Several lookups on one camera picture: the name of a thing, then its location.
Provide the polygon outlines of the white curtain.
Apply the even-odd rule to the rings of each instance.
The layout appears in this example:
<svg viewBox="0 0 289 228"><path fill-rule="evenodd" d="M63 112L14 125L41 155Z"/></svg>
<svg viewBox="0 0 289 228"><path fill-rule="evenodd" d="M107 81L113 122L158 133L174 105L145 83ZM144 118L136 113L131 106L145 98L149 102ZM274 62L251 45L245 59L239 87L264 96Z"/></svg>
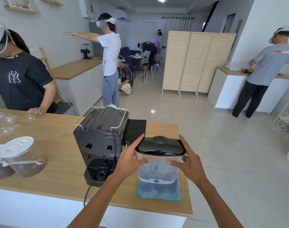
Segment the white curtain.
<svg viewBox="0 0 289 228"><path fill-rule="evenodd" d="M162 17L163 47L167 47L169 31L191 31L195 17Z"/></svg>

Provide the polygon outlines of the clear water tank black lid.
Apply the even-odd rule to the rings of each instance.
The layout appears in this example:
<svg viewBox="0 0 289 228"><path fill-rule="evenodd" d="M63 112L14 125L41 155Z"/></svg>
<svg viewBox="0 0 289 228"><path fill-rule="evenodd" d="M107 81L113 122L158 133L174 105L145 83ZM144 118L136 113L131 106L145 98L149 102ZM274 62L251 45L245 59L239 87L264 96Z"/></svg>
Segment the clear water tank black lid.
<svg viewBox="0 0 289 228"><path fill-rule="evenodd" d="M152 184L173 184L178 177L179 168L168 161L183 163L186 149L180 139L164 136L144 137L135 148L135 159L150 159L137 170L140 181Z"/></svg>

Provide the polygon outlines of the dark blue sofa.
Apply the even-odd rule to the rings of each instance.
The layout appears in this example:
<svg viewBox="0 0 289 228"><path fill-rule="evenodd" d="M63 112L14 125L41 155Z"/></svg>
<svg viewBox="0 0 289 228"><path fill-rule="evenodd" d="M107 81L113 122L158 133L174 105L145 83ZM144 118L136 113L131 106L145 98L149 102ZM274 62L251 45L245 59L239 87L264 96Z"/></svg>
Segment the dark blue sofa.
<svg viewBox="0 0 289 228"><path fill-rule="evenodd" d="M140 54L140 50L130 50L129 47L123 47L120 49L120 55L124 58L124 63L129 65L129 68L133 69L136 66L137 59L132 56Z"/></svg>

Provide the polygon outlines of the white measuring spoon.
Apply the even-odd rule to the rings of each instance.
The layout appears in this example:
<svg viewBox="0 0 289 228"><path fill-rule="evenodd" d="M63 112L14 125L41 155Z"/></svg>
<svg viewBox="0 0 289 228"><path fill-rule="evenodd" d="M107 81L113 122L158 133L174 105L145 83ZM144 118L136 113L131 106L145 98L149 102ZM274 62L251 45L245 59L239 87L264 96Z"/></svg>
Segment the white measuring spoon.
<svg viewBox="0 0 289 228"><path fill-rule="evenodd" d="M36 159L32 161L13 161L13 162L8 162L8 161L2 161L2 167L7 167L9 165L17 165L17 164L37 164L37 165L42 165L45 163L44 159Z"/></svg>

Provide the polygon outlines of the person's left forearm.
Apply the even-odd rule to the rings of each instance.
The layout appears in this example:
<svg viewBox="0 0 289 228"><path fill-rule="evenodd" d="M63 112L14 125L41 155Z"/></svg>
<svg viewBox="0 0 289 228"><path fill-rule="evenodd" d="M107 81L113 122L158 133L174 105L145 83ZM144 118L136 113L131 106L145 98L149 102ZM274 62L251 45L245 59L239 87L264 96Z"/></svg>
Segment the person's left forearm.
<svg viewBox="0 0 289 228"><path fill-rule="evenodd" d="M113 173L66 228L98 228L114 194L131 173Z"/></svg>

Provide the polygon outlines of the large wooden picture frame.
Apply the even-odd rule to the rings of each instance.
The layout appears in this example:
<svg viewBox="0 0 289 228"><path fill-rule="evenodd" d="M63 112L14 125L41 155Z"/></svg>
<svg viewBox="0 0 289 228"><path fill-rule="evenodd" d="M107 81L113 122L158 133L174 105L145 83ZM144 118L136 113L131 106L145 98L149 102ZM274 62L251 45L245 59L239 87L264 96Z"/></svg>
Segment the large wooden picture frame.
<svg viewBox="0 0 289 228"><path fill-rule="evenodd" d="M5 9L40 14L40 11L37 10L33 0L5 0L5 2Z"/></svg>

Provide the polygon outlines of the black coffee machine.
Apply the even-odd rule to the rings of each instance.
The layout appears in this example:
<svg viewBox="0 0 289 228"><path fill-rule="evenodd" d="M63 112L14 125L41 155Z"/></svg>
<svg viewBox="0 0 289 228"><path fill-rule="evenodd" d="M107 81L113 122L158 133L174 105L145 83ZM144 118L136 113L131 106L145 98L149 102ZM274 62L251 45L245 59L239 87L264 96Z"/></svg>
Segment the black coffee machine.
<svg viewBox="0 0 289 228"><path fill-rule="evenodd" d="M73 134L86 165L84 178L89 186L101 187L116 169L122 153L122 135L129 118L125 108L115 105L90 107L75 123Z"/></svg>

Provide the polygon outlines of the white cabinet wooden top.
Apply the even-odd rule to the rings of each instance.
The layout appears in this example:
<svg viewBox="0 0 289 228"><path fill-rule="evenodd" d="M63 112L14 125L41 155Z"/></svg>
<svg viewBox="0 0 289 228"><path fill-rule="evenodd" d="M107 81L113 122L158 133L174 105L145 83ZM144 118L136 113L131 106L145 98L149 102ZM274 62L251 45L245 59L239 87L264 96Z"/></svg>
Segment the white cabinet wooden top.
<svg viewBox="0 0 289 228"><path fill-rule="evenodd" d="M102 58L80 59L52 68L58 93L73 107L73 115L82 115L101 97L103 90Z"/></svg>

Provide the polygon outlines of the black coffee grinder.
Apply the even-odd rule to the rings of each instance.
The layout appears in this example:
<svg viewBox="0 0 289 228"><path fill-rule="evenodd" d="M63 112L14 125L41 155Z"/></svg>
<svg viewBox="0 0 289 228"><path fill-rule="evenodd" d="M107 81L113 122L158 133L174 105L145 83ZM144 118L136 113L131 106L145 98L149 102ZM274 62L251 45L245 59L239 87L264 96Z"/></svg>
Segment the black coffee grinder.
<svg viewBox="0 0 289 228"><path fill-rule="evenodd" d="M89 57L88 54L90 53L90 50L88 49L89 44L83 44L84 45L84 49L81 49L81 53L83 54L83 59L85 60L90 60L92 59L92 57Z"/></svg>

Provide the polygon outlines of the person's right hand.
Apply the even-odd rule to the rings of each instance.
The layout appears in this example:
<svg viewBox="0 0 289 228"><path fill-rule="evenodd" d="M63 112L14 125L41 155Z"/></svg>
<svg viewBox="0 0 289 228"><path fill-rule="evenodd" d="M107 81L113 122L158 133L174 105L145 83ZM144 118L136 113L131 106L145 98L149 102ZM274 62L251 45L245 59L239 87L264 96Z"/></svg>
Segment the person's right hand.
<svg viewBox="0 0 289 228"><path fill-rule="evenodd" d="M192 181L198 188L200 188L202 183L207 181L201 159L199 155L193 152L190 145L181 134L179 137L184 148L186 149L186 153L182 158L184 167L179 169L190 181Z"/></svg>

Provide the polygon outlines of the round black table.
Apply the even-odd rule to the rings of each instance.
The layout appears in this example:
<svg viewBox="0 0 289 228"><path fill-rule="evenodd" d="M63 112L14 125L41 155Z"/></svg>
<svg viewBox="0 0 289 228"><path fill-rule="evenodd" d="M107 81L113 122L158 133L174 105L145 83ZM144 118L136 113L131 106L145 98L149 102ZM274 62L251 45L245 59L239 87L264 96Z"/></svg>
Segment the round black table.
<svg viewBox="0 0 289 228"><path fill-rule="evenodd" d="M136 77L136 72L139 71L139 74L142 74L142 82L144 81L145 76L145 70L143 69L143 60L146 58L144 55L130 55L128 56L131 59L135 60L135 66L133 66L134 69L134 77Z"/></svg>

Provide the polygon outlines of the teal folded cloth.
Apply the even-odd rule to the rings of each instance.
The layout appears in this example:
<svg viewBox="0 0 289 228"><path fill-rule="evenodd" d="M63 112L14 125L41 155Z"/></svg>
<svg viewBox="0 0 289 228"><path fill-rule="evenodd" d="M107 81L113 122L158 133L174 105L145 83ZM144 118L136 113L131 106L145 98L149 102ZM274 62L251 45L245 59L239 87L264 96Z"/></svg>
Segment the teal folded cloth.
<svg viewBox="0 0 289 228"><path fill-rule="evenodd" d="M172 184L153 184L139 180L136 196L140 199L157 199L179 203L181 202L179 178Z"/></svg>

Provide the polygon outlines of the person's left hand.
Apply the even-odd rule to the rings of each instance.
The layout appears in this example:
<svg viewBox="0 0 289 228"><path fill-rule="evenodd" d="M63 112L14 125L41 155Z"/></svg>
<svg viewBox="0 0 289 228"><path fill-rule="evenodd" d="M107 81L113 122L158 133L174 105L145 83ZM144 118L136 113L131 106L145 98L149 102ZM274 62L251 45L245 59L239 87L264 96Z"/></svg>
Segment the person's left hand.
<svg viewBox="0 0 289 228"><path fill-rule="evenodd" d="M135 164L135 148L139 145L143 138L144 134L137 138L120 154L114 174L121 181L124 181L127 177L131 176L141 166Z"/></svg>

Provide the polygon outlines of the person's right forearm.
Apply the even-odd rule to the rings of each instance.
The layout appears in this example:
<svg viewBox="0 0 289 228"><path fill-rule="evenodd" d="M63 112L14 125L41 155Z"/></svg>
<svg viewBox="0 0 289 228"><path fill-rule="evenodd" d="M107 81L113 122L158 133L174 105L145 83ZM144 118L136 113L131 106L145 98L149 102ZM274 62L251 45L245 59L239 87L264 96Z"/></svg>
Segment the person's right forearm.
<svg viewBox="0 0 289 228"><path fill-rule="evenodd" d="M197 186L208 203L218 228L244 228L207 178L190 180Z"/></svg>

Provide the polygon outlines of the black drip tray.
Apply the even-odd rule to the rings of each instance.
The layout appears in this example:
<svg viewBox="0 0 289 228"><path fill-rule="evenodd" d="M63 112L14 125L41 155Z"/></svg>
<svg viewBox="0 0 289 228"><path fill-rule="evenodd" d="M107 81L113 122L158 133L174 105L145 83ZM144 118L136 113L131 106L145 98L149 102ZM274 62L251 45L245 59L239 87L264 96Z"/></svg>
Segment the black drip tray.
<svg viewBox="0 0 289 228"><path fill-rule="evenodd" d="M147 120L128 119L123 131L121 144L130 146L137 138L146 132Z"/></svg>

